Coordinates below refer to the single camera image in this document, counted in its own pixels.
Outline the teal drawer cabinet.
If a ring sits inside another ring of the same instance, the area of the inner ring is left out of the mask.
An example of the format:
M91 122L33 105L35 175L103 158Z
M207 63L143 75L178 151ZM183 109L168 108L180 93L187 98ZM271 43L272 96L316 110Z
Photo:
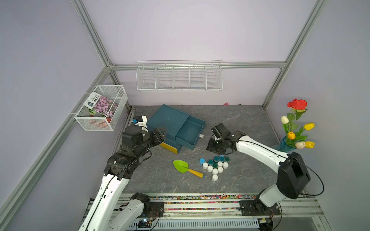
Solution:
M175 145L178 144L176 143L175 136L189 116L189 113L177 110L168 105L162 105L148 120L146 125L149 130L165 128L166 139L164 142L169 145Z

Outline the teal top drawer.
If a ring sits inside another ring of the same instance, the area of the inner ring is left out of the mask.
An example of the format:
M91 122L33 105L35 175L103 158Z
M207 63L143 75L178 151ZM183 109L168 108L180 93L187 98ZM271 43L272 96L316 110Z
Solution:
M189 116L175 136L176 143L194 150L205 126L206 121Z

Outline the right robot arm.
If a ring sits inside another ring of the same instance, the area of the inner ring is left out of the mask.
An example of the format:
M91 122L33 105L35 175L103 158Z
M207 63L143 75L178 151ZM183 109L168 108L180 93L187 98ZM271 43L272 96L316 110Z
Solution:
M277 182L267 189L263 189L253 201L240 206L242 212L248 215L264 215L278 206L284 199L297 199L300 195L319 196L324 193L323 181L322 191L317 194L303 193L305 187L310 183L309 168L296 152L290 154L272 149L261 144L243 132L230 132L223 123L211 128L213 136L209 139L207 151L219 155L228 155L228 149L246 154L260 161L274 170Z

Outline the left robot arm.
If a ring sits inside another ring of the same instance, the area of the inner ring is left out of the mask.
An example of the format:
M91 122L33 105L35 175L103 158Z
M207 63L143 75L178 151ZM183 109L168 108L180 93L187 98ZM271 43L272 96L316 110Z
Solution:
M143 125L131 125L124 130L121 151L108 159L100 189L79 228L81 231L125 231L136 218L150 212L149 196L135 193L123 211L114 219L111 218L133 172L151 148L164 142L165 136L165 128L149 130Z

